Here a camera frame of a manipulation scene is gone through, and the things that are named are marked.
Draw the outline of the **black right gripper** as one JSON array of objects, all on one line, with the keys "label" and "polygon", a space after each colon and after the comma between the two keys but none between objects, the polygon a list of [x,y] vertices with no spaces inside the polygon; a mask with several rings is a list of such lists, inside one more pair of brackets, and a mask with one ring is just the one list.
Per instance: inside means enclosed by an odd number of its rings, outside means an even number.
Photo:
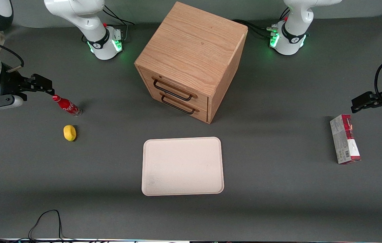
[{"label": "black right gripper", "polygon": [[23,77],[18,71],[8,73],[1,71],[0,73],[0,96],[2,95],[17,95],[24,101],[27,100],[27,95],[23,92],[44,92],[51,96],[55,95],[55,90],[52,86],[52,81],[38,74],[31,75],[31,83],[27,82],[26,77]]}]

